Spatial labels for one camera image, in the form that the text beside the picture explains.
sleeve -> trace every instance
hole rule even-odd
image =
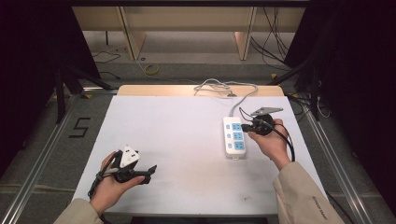
[[[103,224],[91,204],[83,199],[71,202],[54,224]]]
[[[281,224],[344,223],[300,163],[286,165],[274,187]]]

person's left hand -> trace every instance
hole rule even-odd
[[[102,161],[101,169],[105,167],[108,160],[110,160],[115,153],[116,152],[112,152]],[[107,208],[110,208],[117,203],[125,191],[140,184],[140,182],[142,182],[144,179],[145,177],[138,176],[125,183],[119,183],[116,179],[114,179],[113,175],[104,177],[104,179],[96,187],[90,204],[96,210],[98,215],[101,216],[107,210]]]

person's right hand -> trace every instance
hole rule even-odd
[[[275,125],[275,128],[285,137],[288,137],[288,132],[283,127],[283,120],[274,119],[274,123],[279,124]],[[275,163],[279,171],[290,163],[287,153],[287,143],[278,133],[272,131],[262,136],[254,132],[249,132],[248,136],[259,145],[262,153]]]

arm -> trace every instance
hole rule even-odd
[[[283,121],[274,122],[275,128],[288,137]],[[280,223],[344,223],[306,170],[298,162],[290,161],[287,144],[279,134],[248,135],[279,170],[274,187]]]
[[[101,169],[105,167],[114,153],[116,152],[112,152],[102,161]],[[140,184],[144,179],[145,177],[138,176],[128,182],[119,183],[114,179],[113,175],[109,175],[99,183],[90,202],[82,199],[75,199],[61,213],[55,223],[103,223],[100,216],[107,210],[107,208],[115,205],[126,190]]]

floor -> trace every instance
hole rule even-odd
[[[241,61],[233,33],[150,32],[137,61],[130,59],[122,33],[109,32],[108,45],[105,32],[84,32],[84,35],[92,56],[102,72],[102,79],[113,85],[139,82],[140,79],[126,77],[125,74],[130,74],[130,69],[134,69],[133,74],[138,74],[140,67],[135,65],[141,63],[159,64],[167,78],[176,78],[180,74],[185,74],[186,79],[196,78],[196,70],[201,69],[200,71],[207,73],[205,75],[213,77],[226,78],[230,75],[230,77],[240,78],[238,73],[243,74],[249,71],[252,77],[241,75],[242,79],[256,80],[257,78],[254,79],[253,76],[261,74],[262,79],[270,80],[272,75],[281,76],[285,73],[284,69],[288,69],[277,60],[263,58],[252,46],[249,48],[247,60]],[[261,44],[265,42],[267,36],[268,34],[263,33],[253,34],[254,39]],[[289,46],[293,34],[281,34],[281,38],[285,46]],[[278,58],[282,57],[274,38],[268,40],[266,48]],[[265,74],[262,74],[262,68],[256,68],[256,66],[265,64],[269,66]],[[141,83],[145,83],[143,80],[145,77],[141,74],[139,76],[142,77]],[[294,79],[291,78],[281,84],[285,93],[293,93],[293,81]],[[98,89],[90,82],[81,80],[81,83],[86,89]],[[102,93],[87,94],[83,98],[71,96],[68,104],[73,106],[73,114],[65,121],[63,128],[54,125],[53,121],[56,120],[57,115],[56,101],[54,98],[49,100],[35,131],[27,141],[26,149],[18,154],[0,180],[0,217],[4,217],[8,207],[15,203],[14,199],[28,182],[26,180],[29,178],[32,167],[42,162],[39,159],[44,158],[42,152],[45,150],[52,151],[47,161],[42,162],[45,165],[37,172],[38,180],[33,185],[30,196],[22,204],[24,208],[17,215],[17,220],[18,223],[52,223],[59,216],[73,196],[76,183],[90,156],[90,148],[100,130],[101,120],[106,114],[111,97],[112,94]],[[389,211],[359,161],[353,157],[336,118],[328,117],[329,111],[323,110],[320,122],[315,122],[310,113],[305,111],[306,108],[293,101],[290,101],[290,104],[296,110],[296,119],[299,121],[322,184],[334,198],[330,201],[343,220],[351,223],[348,218],[350,217],[354,223],[396,223],[395,216]],[[85,121],[88,122],[90,131],[87,132],[85,140],[74,139],[72,141],[68,136],[75,133],[75,118],[80,117],[91,118]],[[54,130],[59,132],[59,136],[54,134]],[[329,142],[319,141],[318,134],[326,136]],[[57,146],[48,146],[51,138],[58,142]],[[331,158],[334,157],[338,163],[331,162]],[[337,174],[334,169],[340,170],[340,168],[341,174]],[[341,183],[340,177],[344,180],[346,178],[350,184]],[[131,220],[130,216],[119,215],[108,215],[108,218],[113,223],[129,223]],[[268,222],[276,224],[278,220],[276,217],[269,217]]]

